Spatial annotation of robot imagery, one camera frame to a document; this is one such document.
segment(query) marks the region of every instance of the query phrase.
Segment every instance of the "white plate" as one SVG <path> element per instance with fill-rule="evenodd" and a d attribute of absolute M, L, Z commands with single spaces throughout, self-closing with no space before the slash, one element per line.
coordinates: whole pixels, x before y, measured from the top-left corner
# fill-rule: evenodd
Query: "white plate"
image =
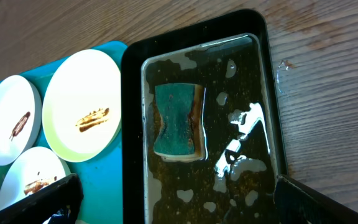
<path fill-rule="evenodd" d="M 41 98 L 33 84 L 13 75 L 0 83 L 0 166 L 13 162 L 37 139 L 41 127 Z M 22 131 L 11 136 L 21 118 L 30 113 Z"/>
<path fill-rule="evenodd" d="M 36 180 L 70 174 L 65 161 L 45 147 L 33 147 L 23 152 L 12 164 L 0 190 L 0 211 L 26 197 L 24 187 Z"/>
<path fill-rule="evenodd" d="M 77 121 L 90 112 L 109 108 L 108 121 L 80 132 Z M 107 54 L 83 50 L 53 75 L 44 99 L 45 137 L 57 156 L 82 162 L 113 140 L 121 122 L 121 74 Z"/>

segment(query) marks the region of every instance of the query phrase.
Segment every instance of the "black tray edge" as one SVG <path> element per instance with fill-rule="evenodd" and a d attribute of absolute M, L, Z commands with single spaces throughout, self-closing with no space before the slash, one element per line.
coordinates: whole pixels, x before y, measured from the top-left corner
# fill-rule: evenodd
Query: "black tray edge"
<path fill-rule="evenodd" d="M 268 103 L 279 174 L 288 174 L 267 26 L 253 9 L 228 14 L 140 40 L 122 57 L 122 184 L 124 223 L 144 222 L 141 66 L 150 57 L 243 33 L 258 37 L 266 74 Z"/>

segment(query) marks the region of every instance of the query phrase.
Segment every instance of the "green sponge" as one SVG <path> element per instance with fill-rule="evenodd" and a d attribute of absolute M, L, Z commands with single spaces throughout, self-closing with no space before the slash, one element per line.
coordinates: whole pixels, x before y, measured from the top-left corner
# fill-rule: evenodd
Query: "green sponge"
<path fill-rule="evenodd" d="M 204 88 L 170 83 L 155 87 L 155 103 L 161 118 L 154 152 L 167 161 L 191 162 L 205 157 L 202 124 Z"/>

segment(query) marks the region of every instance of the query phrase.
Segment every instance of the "wooden table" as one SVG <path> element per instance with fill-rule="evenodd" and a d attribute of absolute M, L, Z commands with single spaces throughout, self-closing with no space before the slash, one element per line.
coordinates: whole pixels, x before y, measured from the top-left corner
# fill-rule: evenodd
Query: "wooden table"
<path fill-rule="evenodd" d="M 290 175 L 358 212 L 358 1 L 0 0 L 0 80 L 241 8 L 266 18 Z"/>

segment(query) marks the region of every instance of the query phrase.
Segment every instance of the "blue tray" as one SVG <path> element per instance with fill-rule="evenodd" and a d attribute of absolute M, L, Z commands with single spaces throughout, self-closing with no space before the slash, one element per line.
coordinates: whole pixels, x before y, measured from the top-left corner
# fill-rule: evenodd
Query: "blue tray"
<path fill-rule="evenodd" d="M 108 54 L 121 70 L 121 58 L 127 45 L 111 41 L 93 49 Z M 21 73 L 37 87 L 44 100 L 49 81 L 56 69 L 66 60 L 63 58 L 39 68 Z M 50 148 L 41 129 L 34 144 Z M 86 223 L 122 223 L 122 161 L 121 131 L 114 141 L 94 158 L 85 162 L 67 162 L 71 172 L 77 173 L 84 190 L 79 220 Z M 0 166 L 0 188 L 11 164 Z"/>

